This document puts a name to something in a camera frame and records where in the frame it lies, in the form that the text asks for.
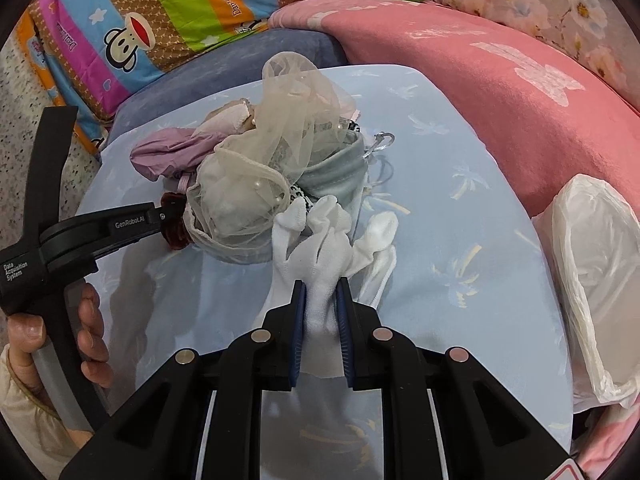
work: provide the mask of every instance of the purple fabric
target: purple fabric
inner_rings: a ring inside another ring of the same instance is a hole
[[[149,135],[131,150],[136,171],[155,182],[162,176],[193,172],[226,135],[220,132],[191,137],[194,128],[164,128]]]

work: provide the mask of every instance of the red mouth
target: red mouth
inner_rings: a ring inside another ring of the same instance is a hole
[[[131,17],[131,27],[133,27],[134,32],[140,38],[140,41],[144,43],[146,46],[151,47],[151,43],[149,41],[149,35],[146,33],[144,25],[140,23],[133,16]]]

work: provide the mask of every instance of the person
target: person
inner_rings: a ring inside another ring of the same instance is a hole
[[[91,361],[83,362],[87,379],[109,388],[113,369],[103,341],[100,297],[90,284],[82,290],[78,315],[82,330],[78,348]],[[9,344],[0,355],[0,412],[27,456],[47,480],[57,480],[64,466],[91,438],[85,431],[62,425],[40,380],[31,353],[41,348],[47,329],[40,316],[14,314],[7,319]]]

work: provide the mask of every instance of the purple stripe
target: purple stripe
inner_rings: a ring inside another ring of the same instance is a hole
[[[51,36],[80,81],[87,86],[105,112],[116,113],[118,106],[131,93],[111,73],[60,0],[38,0],[38,4]]]

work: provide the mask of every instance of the blue cushion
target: blue cushion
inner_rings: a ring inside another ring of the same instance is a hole
[[[172,70],[123,102],[108,142],[198,99],[262,78],[274,54],[298,52],[318,68],[347,65],[340,43],[312,30],[277,28],[221,46]]]

